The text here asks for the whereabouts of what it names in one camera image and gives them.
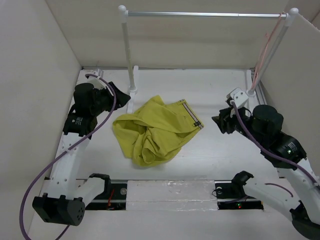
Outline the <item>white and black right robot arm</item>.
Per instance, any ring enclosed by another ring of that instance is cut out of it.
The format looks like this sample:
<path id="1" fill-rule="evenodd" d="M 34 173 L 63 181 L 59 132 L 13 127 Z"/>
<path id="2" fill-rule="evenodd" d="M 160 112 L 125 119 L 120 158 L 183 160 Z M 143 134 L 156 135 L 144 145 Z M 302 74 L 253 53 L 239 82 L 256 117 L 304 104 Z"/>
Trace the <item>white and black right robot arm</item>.
<path id="1" fill-rule="evenodd" d="M 320 238 L 320 180 L 313 173 L 307 153 L 294 137 L 282 132 L 284 117 L 270 105 L 258 105 L 246 115 L 247 108 L 232 102 L 212 120 L 223 134 L 238 132 L 253 142 L 290 183 L 296 196 L 285 197 L 278 190 L 260 184 L 247 172 L 237 173 L 231 180 L 231 191 L 267 203 L 285 216 L 303 237 Z"/>

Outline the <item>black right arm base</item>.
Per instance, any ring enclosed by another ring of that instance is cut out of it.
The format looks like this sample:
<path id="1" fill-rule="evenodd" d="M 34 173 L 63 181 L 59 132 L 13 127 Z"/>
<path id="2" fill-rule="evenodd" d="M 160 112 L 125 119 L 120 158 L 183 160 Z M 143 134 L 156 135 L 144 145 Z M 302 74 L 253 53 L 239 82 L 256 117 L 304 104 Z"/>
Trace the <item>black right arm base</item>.
<path id="1" fill-rule="evenodd" d="M 264 210 L 263 203 L 241 192 L 231 180 L 215 180 L 211 193 L 218 210 Z"/>

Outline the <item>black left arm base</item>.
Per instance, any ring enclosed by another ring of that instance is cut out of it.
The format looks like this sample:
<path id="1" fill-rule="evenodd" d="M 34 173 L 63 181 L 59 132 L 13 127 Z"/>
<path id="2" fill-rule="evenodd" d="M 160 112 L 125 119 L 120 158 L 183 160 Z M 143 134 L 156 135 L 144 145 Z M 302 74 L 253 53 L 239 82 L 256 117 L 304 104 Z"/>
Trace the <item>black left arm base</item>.
<path id="1" fill-rule="evenodd" d="M 126 210 L 127 191 L 127 181 L 111 181 L 109 193 L 98 195 L 85 209 L 88 211 L 124 211 Z"/>

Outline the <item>yellow trousers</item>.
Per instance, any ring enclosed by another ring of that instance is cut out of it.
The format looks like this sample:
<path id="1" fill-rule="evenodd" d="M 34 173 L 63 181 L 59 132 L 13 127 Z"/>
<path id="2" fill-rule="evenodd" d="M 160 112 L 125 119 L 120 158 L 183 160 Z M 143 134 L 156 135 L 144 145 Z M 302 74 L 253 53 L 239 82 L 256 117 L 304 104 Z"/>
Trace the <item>yellow trousers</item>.
<path id="1" fill-rule="evenodd" d="M 159 95 L 112 123 L 124 156 L 140 167 L 171 161 L 203 128 L 203 122 L 185 99 L 166 104 Z"/>

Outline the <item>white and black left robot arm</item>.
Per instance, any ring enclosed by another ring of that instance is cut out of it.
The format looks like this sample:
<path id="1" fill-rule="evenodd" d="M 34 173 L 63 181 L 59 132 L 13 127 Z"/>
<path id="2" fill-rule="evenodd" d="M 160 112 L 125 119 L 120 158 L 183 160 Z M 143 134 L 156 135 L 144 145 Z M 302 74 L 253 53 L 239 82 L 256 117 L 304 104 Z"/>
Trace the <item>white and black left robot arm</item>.
<path id="1" fill-rule="evenodd" d="M 75 87 L 74 104 L 62 130 L 61 157 L 52 169 L 46 191 L 32 202 L 44 222 L 78 226 L 92 200 L 96 197 L 104 199 L 111 194 L 111 180 L 107 174 L 93 173 L 82 186 L 77 185 L 76 177 L 92 135 L 102 127 L 97 117 L 124 107 L 130 99 L 113 82 L 102 89 L 89 82 Z"/>

